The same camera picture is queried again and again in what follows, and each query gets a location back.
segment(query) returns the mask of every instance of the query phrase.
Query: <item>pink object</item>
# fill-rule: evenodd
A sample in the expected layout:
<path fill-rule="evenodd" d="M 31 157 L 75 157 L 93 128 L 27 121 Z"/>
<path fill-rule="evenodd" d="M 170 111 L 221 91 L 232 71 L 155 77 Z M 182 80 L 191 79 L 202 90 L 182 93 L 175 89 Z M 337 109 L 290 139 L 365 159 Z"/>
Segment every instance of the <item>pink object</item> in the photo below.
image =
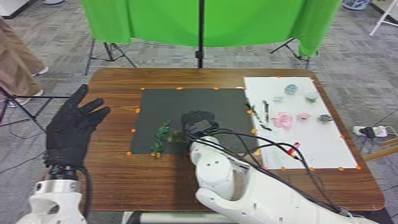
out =
<path fill-rule="evenodd" d="M 274 126 L 278 128 L 283 128 L 285 130 L 292 129 L 294 117 L 289 115 L 289 113 L 280 113 L 278 117 L 273 118 L 273 120 L 274 120 Z"/>
<path fill-rule="evenodd" d="M 310 113 L 301 113 L 301 114 L 297 114 L 297 118 L 299 118 L 301 120 L 308 120 L 310 117 L 312 117 Z"/>

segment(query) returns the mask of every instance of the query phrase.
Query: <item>small figurine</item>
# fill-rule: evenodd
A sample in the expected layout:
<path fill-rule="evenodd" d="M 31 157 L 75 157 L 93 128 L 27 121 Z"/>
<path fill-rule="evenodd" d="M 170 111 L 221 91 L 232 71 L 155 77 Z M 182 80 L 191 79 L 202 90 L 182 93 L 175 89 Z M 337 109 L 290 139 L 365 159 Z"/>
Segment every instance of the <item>small figurine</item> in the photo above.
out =
<path fill-rule="evenodd" d="M 285 88 L 285 93 L 287 93 L 289 95 L 296 95 L 297 90 L 299 90 L 297 85 L 296 85 L 296 84 L 290 84 L 290 85 L 287 86 L 287 88 Z"/>
<path fill-rule="evenodd" d="M 164 153 L 164 149 L 166 149 L 164 141 L 166 141 L 166 136 L 170 135 L 170 133 L 171 133 L 171 120 L 166 121 L 155 134 L 157 142 L 152 147 L 152 151 L 154 151 L 152 156 L 155 157 L 155 159 L 161 158 Z"/>
<path fill-rule="evenodd" d="M 297 119 L 299 120 L 308 120 L 310 119 L 310 117 L 312 117 L 312 114 L 310 113 L 301 113 L 301 114 L 297 114 Z"/>
<path fill-rule="evenodd" d="M 274 99 L 273 99 L 273 101 L 274 101 L 276 103 L 281 103 L 281 102 L 283 102 L 283 98 L 285 98 L 283 96 L 276 96 Z"/>
<path fill-rule="evenodd" d="M 289 115 L 289 113 L 280 113 L 278 117 L 273 118 L 274 126 L 278 128 L 283 128 L 285 130 L 292 129 L 294 126 L 294 117 Z"/>
<path fill-rule="evenodd" d="M 312 103 L 317 102 L 317 100 L 319 100 L 319 94 L 317 94 L 317 92 L 310 92 L 310 93 L 306 94 L 306 99 L 308 99 L 308 101 L 310 101 Z"/>
<path fill-rule="evenodd" d="M 328 123 L 333 121 L 333 116 L 329 114 L 322 114 L 319 120 L 322 121 L 322 123 Z"/>

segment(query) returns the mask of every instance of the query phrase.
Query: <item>wooden table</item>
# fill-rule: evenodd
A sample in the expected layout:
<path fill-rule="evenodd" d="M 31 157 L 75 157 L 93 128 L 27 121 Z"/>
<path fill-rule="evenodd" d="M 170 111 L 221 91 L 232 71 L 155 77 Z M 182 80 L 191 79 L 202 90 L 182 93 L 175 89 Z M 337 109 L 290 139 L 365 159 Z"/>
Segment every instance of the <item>wooden table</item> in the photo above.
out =
<path fill-rule="evenodd" d="M 207 210 L 196 200 L 194 165 L 184 156 L 129 155 L 141 107 L 141 88 L 235 88 L 244 76 L 312 77 L 345 136 L 361 170 L 317 170 L 335 203 L 356 211 L 385 208 L 385 196 L 356 149 L 351 134 L 317 76 L 297 69 L 102 69 L 91 80 L 88 100 L 106 98 L 113 113 L 93 136 L 88 167 L 95 183 L 97 211 Z M 299 188 L 322 199 L 305 170 L 274 171 Z"/>

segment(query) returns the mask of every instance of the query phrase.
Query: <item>glove finger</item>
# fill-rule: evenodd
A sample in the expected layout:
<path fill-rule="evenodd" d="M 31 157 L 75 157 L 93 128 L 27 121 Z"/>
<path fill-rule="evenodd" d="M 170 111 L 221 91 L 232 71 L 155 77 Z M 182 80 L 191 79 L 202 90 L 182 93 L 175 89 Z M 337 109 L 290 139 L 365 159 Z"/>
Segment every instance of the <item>glove finger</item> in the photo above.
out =
<path fill-rule="evenodd" d="M 104 119 L 106 119 L 109 113 L 111 113 L 111 108 L 104 107 L 98 111 L 95 111 L 90 114 L 88 120 L 90 120 L 91 126 L 98 126 L 98 124 L 104 122 Z"/>
<path fill-rule="evenodd" d="M 72 98 L 66 101 L 65 106 L 68 106 L 68 107 L 77 106 L 81 104 L 82 100 L 84 100 L 84 97 L 86 97 L 88 93 L 90 93 L 90 86 L 84 84 L 81 86 L 77 92 L 74 93 Z"/>
<path fill-rule="evenodd" d="M 104 105 L 104 98 L 98 98 L 81 107 L 82 113 L 90 114 L 102 105 Z"/>

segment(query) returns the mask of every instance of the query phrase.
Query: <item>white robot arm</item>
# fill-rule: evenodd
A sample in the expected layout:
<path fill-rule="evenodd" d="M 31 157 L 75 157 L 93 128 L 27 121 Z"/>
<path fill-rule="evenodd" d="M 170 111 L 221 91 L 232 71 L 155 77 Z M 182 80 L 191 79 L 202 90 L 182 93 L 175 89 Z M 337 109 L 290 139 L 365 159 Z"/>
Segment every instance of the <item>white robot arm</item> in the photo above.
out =
<path fill-rule="evenodd" d="M 203 139 L 219 144 L 214 137 Z M 328 210 L 251 164 L 200 142 L 191 147 L 200 182 L 196 197 L 232 220 L 246 224 L 376 224 L 367 218 Z M 244 188 L 237 197 L 239 176 Z"/>

